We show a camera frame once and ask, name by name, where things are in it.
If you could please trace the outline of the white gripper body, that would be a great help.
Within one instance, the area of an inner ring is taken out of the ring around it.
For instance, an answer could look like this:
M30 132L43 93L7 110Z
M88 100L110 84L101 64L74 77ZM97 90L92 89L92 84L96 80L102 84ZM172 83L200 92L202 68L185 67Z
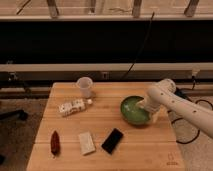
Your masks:
M151 97L145 97L143 100L137 102L136 105L149 113L151 118L149 124L157 122L160 110L160 104L157 101L153 100Z

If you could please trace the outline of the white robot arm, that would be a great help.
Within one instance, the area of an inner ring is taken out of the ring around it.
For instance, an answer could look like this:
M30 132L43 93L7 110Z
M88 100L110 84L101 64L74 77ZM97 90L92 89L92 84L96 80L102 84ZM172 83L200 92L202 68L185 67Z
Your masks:
M175 82L163 79L148 87L145 98L137 106L155 114L163 105L213 138L213 111L175 95L175 91Z

